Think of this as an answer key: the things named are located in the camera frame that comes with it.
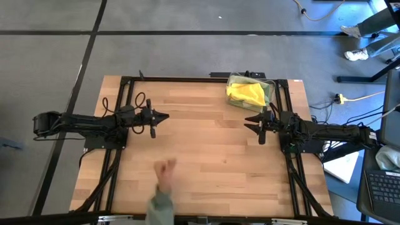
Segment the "sneaker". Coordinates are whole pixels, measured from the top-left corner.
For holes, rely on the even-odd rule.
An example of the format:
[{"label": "sneaker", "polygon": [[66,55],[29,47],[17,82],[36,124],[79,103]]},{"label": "sneaker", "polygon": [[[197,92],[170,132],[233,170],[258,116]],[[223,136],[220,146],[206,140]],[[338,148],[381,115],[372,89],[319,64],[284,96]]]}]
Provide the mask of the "sneaker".
[{"label": "sneaker", "polygon": [[355,38],[361,38],[360,30],[357,26],[341,26],[340,30],[348,36],[353,36]]},{"label": "sneaker", "polygon": [[369,57],[367,49],[365,47],[354,51],[347,51],[344,53],[344,56],[350,61],[357,61],[359,59],[366,60]]}]

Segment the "sleeve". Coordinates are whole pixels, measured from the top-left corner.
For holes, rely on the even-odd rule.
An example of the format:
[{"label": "sleeve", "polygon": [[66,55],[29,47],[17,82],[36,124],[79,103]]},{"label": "sleeve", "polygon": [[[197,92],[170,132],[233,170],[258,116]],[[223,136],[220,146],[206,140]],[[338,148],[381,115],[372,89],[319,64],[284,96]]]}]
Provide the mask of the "sleeve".
[{"label": "sleeve", "polygon": [[156,195],[149,201],[146,225],[174,225],[173,202],[169,194],[156,188]]}]

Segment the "wooden table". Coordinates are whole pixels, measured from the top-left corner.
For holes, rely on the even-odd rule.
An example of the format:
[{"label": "wooden table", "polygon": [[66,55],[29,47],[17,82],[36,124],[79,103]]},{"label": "wooden table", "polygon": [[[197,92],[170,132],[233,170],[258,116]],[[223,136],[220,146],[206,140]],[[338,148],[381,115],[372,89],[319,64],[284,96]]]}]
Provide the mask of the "wooden table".
[{"label": "wooden table", "polygon": [[[121,76],[105,76],[96,116],[104,113],[101,100],[114,106]],[[310,119],[303,82],[289,80],[294,112]],[[172,195],[176,214],[208,216],[292,217],[293,207],[284,155],[278,135],[267,132],[266,144],[244,127],[244,118],[256,113],[226,103],[225,84],[211,82],[135,82],[134,97],[146,93],[155,110],[170,118],[143,134],[129,131],[122,152],[112,212],[145,214],[154,194],[156,160],[177,158]],[[89,153],[82,166],[71,201],[78,208],[99,182],[105,150]],[[332,212],[320,161],[303,154],[307,186],[323,208]],[[104,209],[108,188],[103,192]],[[297,187],[300,211],[304,214]]]}]

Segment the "pant leg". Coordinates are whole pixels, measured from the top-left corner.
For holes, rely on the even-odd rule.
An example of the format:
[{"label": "pant leg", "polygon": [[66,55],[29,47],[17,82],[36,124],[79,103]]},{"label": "pant leg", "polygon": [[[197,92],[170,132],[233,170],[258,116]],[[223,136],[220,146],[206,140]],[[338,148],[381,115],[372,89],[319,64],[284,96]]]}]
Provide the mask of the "pant leg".
[{"label": "pant leg", "polygon": [[394,19],[390,14],[388,9],[383,9],[382,11],[374,14],[357,24],[358,29],[360,30],[361,36],[365,36],[367,34],[376,33],[386,29],[390,26],[395,25]]},{"label": "pant leg", "polygon": [[390,35],[372,44],[369,44],[366,49],[369,57],[377,56],[384,51],[390,50],[392,48],[400,47],[400,33]]}]

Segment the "floor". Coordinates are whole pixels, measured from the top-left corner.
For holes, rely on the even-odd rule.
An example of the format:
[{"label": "floor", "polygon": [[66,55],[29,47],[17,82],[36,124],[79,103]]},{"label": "floor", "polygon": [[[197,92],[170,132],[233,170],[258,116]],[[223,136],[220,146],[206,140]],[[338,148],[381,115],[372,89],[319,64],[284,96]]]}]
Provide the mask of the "floor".
[{"label": "floor", "polygon": [[[313,18],[337,1],[300,0]],[[0,29],[91,30],[101,0],[3,0]],[[100,30],[339,31],[373,14],[366,2],[346,2],[332,16],[311,22],[291,0],[113,0]],[[45,111],[62,112],[81,66],[89,36],[0,36],[0,136],[24,144],[22,151],[0,151],[0,217],[25,216],[31,209],[51,142],[32,140],[31,119]],[[303,79],[310,105],[336,93],[358,98],[382,85],[339,84],[336,76],[371,76],[391,52],[350,62],[343,52],[373,40],[346,36],[98,36],[87,65],[75,113],[92,114],[105,74],[201,76],[211,71],[263,71],[269,78]],[[335,105],[330,123],[383,103],[383,96]],[[311,110],[325,120],[327,110]],[[371,125],[378,128],[379,122]],[[78,174],[82,141],[66,141],[44,213],[65,213]],[[355,204],[331,195],[335,215],[359,220]]]}]

